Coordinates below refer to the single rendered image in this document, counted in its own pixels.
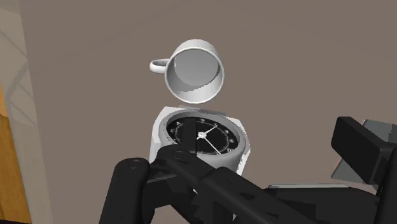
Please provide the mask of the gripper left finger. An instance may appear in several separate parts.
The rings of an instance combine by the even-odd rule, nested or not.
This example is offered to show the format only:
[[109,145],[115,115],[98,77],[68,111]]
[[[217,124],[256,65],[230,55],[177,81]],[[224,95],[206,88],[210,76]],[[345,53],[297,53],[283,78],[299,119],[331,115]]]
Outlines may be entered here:
[[213,168],[193,146],[163,146],[151,164],[126,158],[114,168],[99,224],[151,224],[155,209],[170,205],[189,224],[314,224],[299,211],[226,167]]

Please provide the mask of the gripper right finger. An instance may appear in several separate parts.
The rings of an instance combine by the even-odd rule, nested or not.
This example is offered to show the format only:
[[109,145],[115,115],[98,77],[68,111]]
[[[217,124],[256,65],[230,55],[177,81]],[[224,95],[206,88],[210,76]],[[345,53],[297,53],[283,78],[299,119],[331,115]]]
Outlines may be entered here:
[[373,224],[397,224],[397,143],[387,142],[350,116],[336,120],[331,147],[380,197]]

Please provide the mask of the grey flat angular object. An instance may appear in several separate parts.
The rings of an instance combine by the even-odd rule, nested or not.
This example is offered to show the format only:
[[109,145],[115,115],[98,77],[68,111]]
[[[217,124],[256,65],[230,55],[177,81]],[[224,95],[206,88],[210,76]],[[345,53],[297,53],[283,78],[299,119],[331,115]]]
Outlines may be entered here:
[[[382,140],[387,142],[397,143],[397,124],[391,124],[386,122],[378,122],[375,120],[365,120],[364,123],[360,123],[368,130],[372,131],[375,135],[380,137]],[[354,183],[365,183],[363,180],[354,172],[354,170],[345,162],[340,160],[333,174],[333,179],[339,179],[343,181],[350,181]]]

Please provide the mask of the grey clock with black face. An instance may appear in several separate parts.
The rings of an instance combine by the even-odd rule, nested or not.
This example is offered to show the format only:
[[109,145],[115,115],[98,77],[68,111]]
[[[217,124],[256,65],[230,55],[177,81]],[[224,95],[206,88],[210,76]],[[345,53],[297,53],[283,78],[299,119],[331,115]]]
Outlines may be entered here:
[[249,139],[238,119],[204,109],[164,107],[153,124],[149,162],[158,150],[183,144],[183,128],[192,118],[196,123],[193,143],[196,156],[214,168],[227,167],[241,175],[251,152]]

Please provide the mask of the white mug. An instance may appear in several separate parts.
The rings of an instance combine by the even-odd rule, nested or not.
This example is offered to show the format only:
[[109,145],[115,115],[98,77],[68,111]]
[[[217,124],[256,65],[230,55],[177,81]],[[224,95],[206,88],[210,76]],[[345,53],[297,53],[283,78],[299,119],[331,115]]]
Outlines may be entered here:
[[170,93],[188,104],[212,100],[225,81],[225,69],[217,50],[202,39],[182,42],[170,58],[152,60],[149,69],[164,75]]

